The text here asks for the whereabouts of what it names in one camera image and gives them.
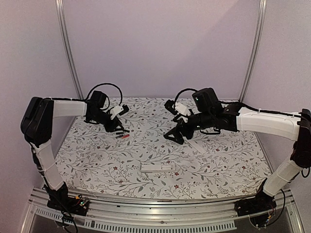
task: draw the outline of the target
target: white cylinder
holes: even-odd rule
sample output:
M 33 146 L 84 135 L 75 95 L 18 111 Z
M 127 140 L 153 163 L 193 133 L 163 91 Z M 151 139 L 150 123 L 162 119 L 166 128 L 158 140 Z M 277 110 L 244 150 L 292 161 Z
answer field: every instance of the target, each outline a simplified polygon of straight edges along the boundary
M 277 170 L 266 180 L 263 192 L 271 197 L 292 180 L 303 168 L 288 157 Z
M 58 190 L 63 185 L 64 181 L 59 175 L 57 166 L 54 161 L 51 140 L 41 144 L 39 148 L 37 148 L 35 145 L 33 145 L 33 147 L 50 189 Z

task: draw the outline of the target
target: lavender wall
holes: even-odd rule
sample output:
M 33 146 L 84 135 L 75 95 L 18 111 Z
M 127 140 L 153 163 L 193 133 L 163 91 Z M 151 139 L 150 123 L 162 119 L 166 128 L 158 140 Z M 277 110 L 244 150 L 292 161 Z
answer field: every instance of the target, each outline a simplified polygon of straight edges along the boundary
M 246 102 L 262 109 L 311 110 L 311 1 L 272 0 L 267 12 Z M 260 134 L 274 168 L 291 153 L 292 142 Z M 311 233 L 311 182 L 291 183 L 305 231 Z
M 0 232 L 16 233 L 41 178 L 19 125 L 33 96 L 76 97 L 54 1 L 1 1 Z M 70 119 L 56 121 L 55 150 Z
M 84 95 L 113 82 L 126 96 L 212 86 L 222 99 L 239 98 L 259 1 L 75 0 L 64 9 Z

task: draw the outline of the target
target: table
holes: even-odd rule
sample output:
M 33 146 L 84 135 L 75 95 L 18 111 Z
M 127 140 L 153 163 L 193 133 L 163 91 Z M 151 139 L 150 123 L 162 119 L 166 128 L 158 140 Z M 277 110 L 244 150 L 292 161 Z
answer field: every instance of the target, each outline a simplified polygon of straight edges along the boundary
M 89 192 L 148 199 L 215 199 L 252 195 L 271 174 L 253 132 L 226 132 L 179 145 L 163 137 L 175 126 L 165 108 L 167 99 L 124 98 L 130 111 L 120 120 L 130 136 L 116 139 L 102 125 L 76 118 L 57 156 L 56 163 L 70 188 Z M 181 103 L 195 111 L 191 99 Z M 119 99 L 111 100 L 112 105 Z M 174 172 L 142 173 L 140 165 L 175 164 Z

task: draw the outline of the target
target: white object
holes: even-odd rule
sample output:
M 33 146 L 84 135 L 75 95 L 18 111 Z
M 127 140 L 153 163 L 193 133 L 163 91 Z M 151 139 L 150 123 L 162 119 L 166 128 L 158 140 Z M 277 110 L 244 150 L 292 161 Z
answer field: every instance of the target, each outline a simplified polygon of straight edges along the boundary
M 255 131 L 282 136 L 297 141 L 300 118 L 280 114 L 255 112 L 245 107 L 239 110 L 237 116 L 237 129 L 241 131 Z
M 113 107 L 112 109 L 110 109 L 110 113 L 111 113 L 110 118 L 113 120 L 122 111 L 123 111 L 123 107 L 121 105 L 117 105 Z
M 140 165 L 141 172 L 168 172 L 175 171 L 175 164 L 142 164 Z
M 204 150 L 203 147 L 201 147 L 199 144 L 197 144 L 195 141 L 193 140 L 188 140 L 187 138 L 184 137 L 185 142 L 187 142 L 190 146 L 192 146 L 193 148 L 195 148 L 198 152 L 200 152 L 201 154 L 205 154 L 206 150 Z
M 54 100 L 53 118 L 84 116 L 86 107 L 82 101 Z
M 185 105 L 183 105 L 183 104 L 181 104 L 179 102 L 175 103 L 175 110 L 177 112 L 179 112 L 181 115 L 184 115 L 184 116 L 190 116 L 191 115 L 191 112 L 189 111 L 189 109 Z M 183 118 L 184 122 L 187 123 L 188 122 L 188 118 L 184 117 L 184 116 L 182 116 L 182 118 Z
M 54 100 L 53 118 L 84 116 L 86 108 L 87 104 L 82 101 Z M 41 172 L 43 172 L 49 187 L 58 190 L 64 182 L 55 164 L 51 140 L 41 144 L 38 148 L 34 144 L 32 146 L 42 166 Z
M 50 189 L 58 190 L 64 182 L 62 177 L 59 175 L 57 166 L 54 161 L 51 140 L 41 144 L 39 148 L 37 148 L 34 144 L 32 145 L 41 164 L 41 171 L 43 172 Z
M 263 185 L 263 192 L 270 197 L 273 197 L 302 170 L 302 167 L 299 167 L 294 161 L 290 160 L 290 157 L 288 157 L 266 180 Z

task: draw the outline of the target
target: cable tie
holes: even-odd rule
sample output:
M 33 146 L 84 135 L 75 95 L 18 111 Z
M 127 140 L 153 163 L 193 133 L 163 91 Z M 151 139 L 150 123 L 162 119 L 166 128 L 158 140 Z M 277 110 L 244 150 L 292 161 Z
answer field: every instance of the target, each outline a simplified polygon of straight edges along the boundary
M 56 162 L 54 162 L 51 166 L 49 166 L 47 169 L 38 170 L 39 172 L 47 172 L 52 166 L 54 166 Z

